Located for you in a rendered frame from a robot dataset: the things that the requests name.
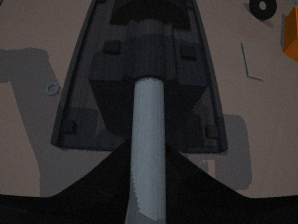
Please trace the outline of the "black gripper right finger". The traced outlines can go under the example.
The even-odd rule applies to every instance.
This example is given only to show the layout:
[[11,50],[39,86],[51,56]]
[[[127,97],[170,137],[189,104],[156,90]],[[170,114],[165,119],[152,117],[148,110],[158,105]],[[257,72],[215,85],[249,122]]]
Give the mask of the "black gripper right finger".
[[298,224],[298,196],[242,196],[165,143],[166,224]]

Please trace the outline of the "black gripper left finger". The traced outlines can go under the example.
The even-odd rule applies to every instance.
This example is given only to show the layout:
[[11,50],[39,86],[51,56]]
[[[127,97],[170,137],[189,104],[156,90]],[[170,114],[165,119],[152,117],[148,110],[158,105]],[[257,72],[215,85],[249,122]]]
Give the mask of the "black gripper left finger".
[[0,224],[125,224],[132,140],[92,171],[49,197],[0,194]]

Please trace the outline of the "orange shallow tray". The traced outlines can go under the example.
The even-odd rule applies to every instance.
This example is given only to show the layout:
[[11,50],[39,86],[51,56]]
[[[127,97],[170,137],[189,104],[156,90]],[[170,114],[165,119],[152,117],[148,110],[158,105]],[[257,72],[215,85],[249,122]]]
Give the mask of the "orange shallow tray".
[[285,19],[285,37],[283,37],[283,53],[298,63],[298,7]]

